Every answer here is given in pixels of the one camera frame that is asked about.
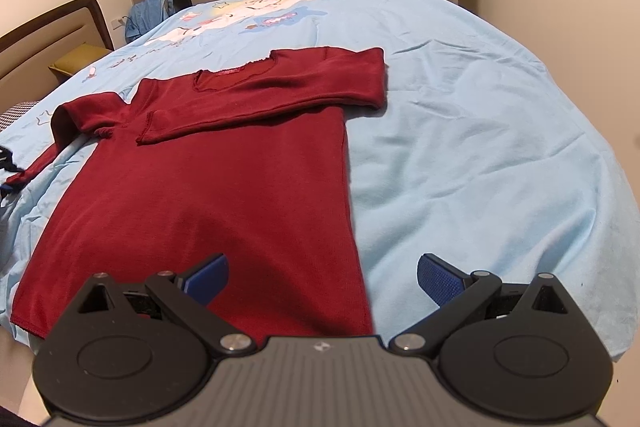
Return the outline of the mustard yellow pillow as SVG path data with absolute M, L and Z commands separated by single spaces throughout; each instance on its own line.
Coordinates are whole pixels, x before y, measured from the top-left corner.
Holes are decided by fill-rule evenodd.
M 83 43 L 62 57 L 57 58 L 48 66 L 48 69 L 58 80 L 63 81 L 73 77 L 73 75 L 110 53 L 110 49 L 102 48 L 102 46 Z

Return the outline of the blue clothes pile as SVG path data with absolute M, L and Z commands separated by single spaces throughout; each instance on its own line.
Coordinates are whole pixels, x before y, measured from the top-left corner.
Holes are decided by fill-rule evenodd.
M 126 43 L 134 42 L 174 14 L 174 0 L 143 0 L 134 4 L 125 20 Z

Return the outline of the brown padded headboard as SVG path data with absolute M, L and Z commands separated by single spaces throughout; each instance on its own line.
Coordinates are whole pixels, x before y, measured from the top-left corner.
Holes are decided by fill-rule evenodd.
M 82 44 L 111 51 L 113 41 L 96 0 L 72 0 L 1 37 L 1 109 L 38 102 L 66 81 L 50 66 Z

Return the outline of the checkered red white pillow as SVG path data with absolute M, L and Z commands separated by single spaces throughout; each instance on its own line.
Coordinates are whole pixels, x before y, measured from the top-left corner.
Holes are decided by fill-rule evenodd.
M 37 105 L 37 102 L 20 102 L 17 103 L 0 115 L 0 131 L 4 131 L 19 121 L 22 121 L 26 115 Z

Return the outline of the light blue cartoon bedsheet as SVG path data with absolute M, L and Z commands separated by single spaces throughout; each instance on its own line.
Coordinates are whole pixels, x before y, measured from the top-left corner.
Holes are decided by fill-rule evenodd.
M 143 78 L 221 70 L 274 49 L 378 46 L 387 106 L 347 123 L 356 243 L 375 329 L 433 312 L 424 253 L 507 282 L 555 274 L 613 357 L 639 325 L 639 210 L 612 148 L 525 46 L 446 0 L 217 0 L 78 72 L 2 132 L 16 161 L 56 106 Z

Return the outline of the dark red long-sleeve shirt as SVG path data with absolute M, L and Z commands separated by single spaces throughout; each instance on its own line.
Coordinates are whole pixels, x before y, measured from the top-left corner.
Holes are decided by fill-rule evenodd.
M 221 253 L 230 279 L 212 310 L 255 339 L 371 334 L 344 110 L 384 103 L 381 49 L 326 46 L 58 106 L 52 144 L 8 190 L 81 136 L 96 149 L 38 239 L 12 322 L 42 337 L 96 272 L 137 282 Z

